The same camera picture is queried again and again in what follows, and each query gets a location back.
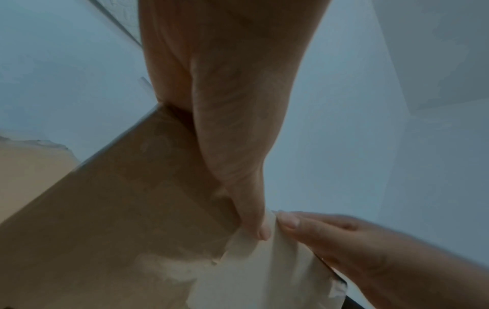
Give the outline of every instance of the cardboard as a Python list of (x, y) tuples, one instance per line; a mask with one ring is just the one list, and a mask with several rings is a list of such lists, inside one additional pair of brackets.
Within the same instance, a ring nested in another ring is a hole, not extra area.
[(241, 231), (166, 107), (0, 225), (0, 307), (338, 309), (345, 288), (279, 229)]

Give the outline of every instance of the peeling paper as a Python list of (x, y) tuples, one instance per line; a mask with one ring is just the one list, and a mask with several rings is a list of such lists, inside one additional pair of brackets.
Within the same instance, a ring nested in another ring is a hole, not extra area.
[[(267, 217), (274, 227), (275, 216)], [(140, 264), (165, 280), (195, 281), (186, 302), (191, 309), (339, 309), (346, 284), (308, 248), (274, 230), (267, 242), (238, 230), (218, 263), (145, 256)]]

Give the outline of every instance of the fingernail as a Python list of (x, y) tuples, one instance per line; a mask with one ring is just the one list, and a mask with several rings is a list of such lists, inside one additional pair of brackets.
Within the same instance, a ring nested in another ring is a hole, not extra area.
[(262, 240), (268, 240), (271, 237), (271, 230), (267, 223), (261, 226), (259, 235)]
[(277, 214), (279, 223), (289, 229), (296, 229), (299, 226), (299, 218), (288, 212), (279, 212)]

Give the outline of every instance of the finger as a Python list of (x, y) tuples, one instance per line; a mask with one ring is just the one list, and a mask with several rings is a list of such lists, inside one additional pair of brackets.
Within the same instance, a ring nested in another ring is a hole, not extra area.
[(356, 260), (364, 254), (364, 245), (354, 231), (293, 213), (279, 212), (277, 220), (289, 237), (309, 247), (325, 249), (339, 261)]
[(329, 215), (324, 213), (302, 212), (302, 211), (296, 211), (292, 213), (300, 217), (321, 221), (330, 224), (332, 226), (336, 226), (338, 228), (349, 230), (349, 231), (357, 231), (359, 228), (370, 224), (367, 221), (363, 221), (356, 217), (347, 216), (347, 215)]
[(243, 228), (260, 240), (268, 240), (271, 229), (265, 219), (263, 170), (260, 168), (231, 184), (223, 184), (241, 218)]

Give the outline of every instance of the hand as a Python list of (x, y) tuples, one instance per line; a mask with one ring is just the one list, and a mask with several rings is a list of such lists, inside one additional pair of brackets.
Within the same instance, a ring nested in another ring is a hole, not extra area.
[(329, 0), (140, 0), (158, 101), (193, 113), (203, 158), (259, 239), (263, 163)]
[(450, 253), (353, 217), (279, 212), (277, 218), (377, 309), (489, 308), (489, 272)]

